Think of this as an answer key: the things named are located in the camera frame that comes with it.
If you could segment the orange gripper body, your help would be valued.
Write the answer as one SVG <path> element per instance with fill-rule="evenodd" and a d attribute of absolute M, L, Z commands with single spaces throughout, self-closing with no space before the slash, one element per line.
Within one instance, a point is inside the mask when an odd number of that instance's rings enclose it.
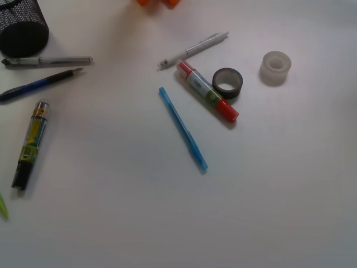
<path fill-rule="evenodd" d="M 155 7 L 160 3 L 164 4 L 167 8 L 175 8 L 181 1 L 180 0 L 136 0 L 141 6 Z"/>

